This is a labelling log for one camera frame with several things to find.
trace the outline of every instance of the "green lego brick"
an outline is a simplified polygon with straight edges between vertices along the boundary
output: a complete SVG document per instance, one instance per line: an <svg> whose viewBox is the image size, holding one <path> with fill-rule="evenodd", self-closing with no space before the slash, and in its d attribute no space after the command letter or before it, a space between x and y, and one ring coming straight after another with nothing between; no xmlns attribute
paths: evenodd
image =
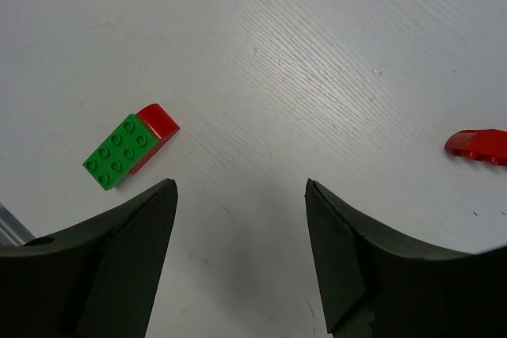
<svg viewBox="0 0 507 338"><path fill-rule="evenodd" d="M135 115L127 116L120 126L83 162L93 178L109 190L158 142L158 138Z"/></svg>

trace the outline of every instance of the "toy brick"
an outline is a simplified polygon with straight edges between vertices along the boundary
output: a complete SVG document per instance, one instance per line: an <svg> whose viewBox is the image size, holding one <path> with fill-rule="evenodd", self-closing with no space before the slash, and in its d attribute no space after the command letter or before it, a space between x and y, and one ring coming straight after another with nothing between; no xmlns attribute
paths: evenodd
<svg viewBox="0 0 507 338"><path fill-rule="evenodd" d="M507 165L507 132L500 130L464 130L445 143L447 152L454 156Z"/></svg>
<svg viewBox="0 0 507 338"><path fill-rule="evenodd" d="M142 161L158 141L150 128L130 114L83 166L104 190L109 190Z"/></svg>
<svg viewBox="0 0 507 338"><path fill-rule="evenodd" d="M132 168L131 174L136 174L180 130L180 126L164 111L160 104L150 104L139 111L137 117L157 136L158 142Z"/></svg>

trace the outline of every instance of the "red lego brick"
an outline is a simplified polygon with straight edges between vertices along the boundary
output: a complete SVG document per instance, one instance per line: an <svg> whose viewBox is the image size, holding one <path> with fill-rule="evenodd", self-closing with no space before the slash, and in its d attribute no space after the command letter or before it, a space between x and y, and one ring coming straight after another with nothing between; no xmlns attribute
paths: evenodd
<svg viewBox="0 0 507 338"><path fill-rule="evenodd" d="M507 165L507 132L500 130L464 130L445 143L447 152L454 156Z"/></svg>
<svg viewBox="0 0 507 338"><path fill-rule="evenodd" d="M151 129L155 136L159 139L157 144L140 160L137 165L132 168L130 174L136 174L144 164L150 160L154 154L162 148L164 144L171 139L176 132L180 130L180 126L164 111L160 104L154 103L143 108L137 114L137 117Z"/></svg>

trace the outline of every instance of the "white table surface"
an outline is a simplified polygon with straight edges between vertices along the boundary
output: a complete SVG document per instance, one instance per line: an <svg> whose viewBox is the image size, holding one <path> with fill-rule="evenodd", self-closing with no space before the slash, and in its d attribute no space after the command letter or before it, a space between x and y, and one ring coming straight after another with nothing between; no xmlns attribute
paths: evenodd
<svg viewBox="0 0 507 338"><path fill-rule="evenodd" d="M456 131L507 129L506 13L506 0L0 0L0 200L40 236L174 178L147 336L327 336L308 177L424 241L507 241L507 172L443 151ZM82 162L153 102L181 132L104 192Z"/></svg>

